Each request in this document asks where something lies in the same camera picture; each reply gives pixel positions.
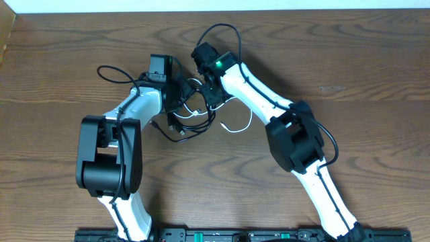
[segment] white backdrop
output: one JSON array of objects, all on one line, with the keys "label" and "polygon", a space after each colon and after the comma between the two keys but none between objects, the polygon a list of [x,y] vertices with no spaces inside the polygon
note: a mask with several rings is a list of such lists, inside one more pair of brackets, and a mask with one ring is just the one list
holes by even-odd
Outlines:
[{"label": "white backdrop", "polygon": [[430,8],[430,0],[5,0],[16,13]]}]

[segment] wooden table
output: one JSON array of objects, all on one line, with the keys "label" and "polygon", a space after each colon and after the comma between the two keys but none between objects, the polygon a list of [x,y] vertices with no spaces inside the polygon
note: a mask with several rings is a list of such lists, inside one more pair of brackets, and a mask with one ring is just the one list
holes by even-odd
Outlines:
[{"label": "wooden table", "polygon": [[[428,241],[430,10],[18,16],[0,69],[0,241],[71,241],[75,229],[114,226],[75,182],[82,118],[111,110],[130,88],[95,69],[137,77],[160,53],[196,75],[189,56],[216,22],[239,28],[243,59],[260,80],[308,101],[335,135],[331,175],[358,221]],[[231,30],[206,40],[237,49]],[[231,101],[207,133],[182,144],[144,129],[140,193],[154,219],[191,228],[320,224],[300,182],[270,155],[260,120],[238,134],[218,124],[241,128],[248,115]],[[332,150],[327,142],[327,157]]]}]

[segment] white wall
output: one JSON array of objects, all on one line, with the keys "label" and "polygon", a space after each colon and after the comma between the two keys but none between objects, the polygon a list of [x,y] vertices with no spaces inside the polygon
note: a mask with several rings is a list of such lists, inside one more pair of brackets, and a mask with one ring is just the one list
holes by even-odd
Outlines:
[{"label": "white wall", "polygon": [[430,8],[430,0],[5,0],[16,13]]}]

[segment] cardboard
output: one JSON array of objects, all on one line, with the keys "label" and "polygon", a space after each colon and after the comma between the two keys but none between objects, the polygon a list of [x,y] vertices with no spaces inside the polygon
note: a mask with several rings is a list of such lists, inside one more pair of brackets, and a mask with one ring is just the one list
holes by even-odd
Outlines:
[{"label": "cardboard", "polygon": [[15,16],[16,14],[4,0],[0,0],[0,65],[3,62],[3,55],[6,51],[7,40],[11,34]]}]

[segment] wood grain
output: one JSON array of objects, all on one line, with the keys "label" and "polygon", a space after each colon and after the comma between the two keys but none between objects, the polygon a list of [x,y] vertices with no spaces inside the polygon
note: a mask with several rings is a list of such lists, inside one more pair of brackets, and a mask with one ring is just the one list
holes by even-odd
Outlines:
[{"label": "wood grain", "polygon": [[[189,56],[214,19],[242,32],[245,62],[258,78],[287,98],[308,100],[335,135],[341,156],[331,175],[357,219],[428,241],[429,10],[18,16],[0,69],[0,241],[70,241],[80,227],[114,225],[75,183],[82,117],[112,109],[130,88],[99,80],[95,69],[115,65],[137,76],[149,54],[162,53],[197,75]],[[223,28],[207,41],[220,52],[237,47]],[[201,102],[194,97],[190,105]],[[248,115],[231,102],[217,120],[240,128]],[[156,119],[165,123],[163,115]],[[216,122],[183,144],[151,127],[142,137],[140,192],[157,220],[218,228],[320,224],[300,182],[271,157],[259,120],[238,134]],[[333,154],[329,145],[325,151]]]}]

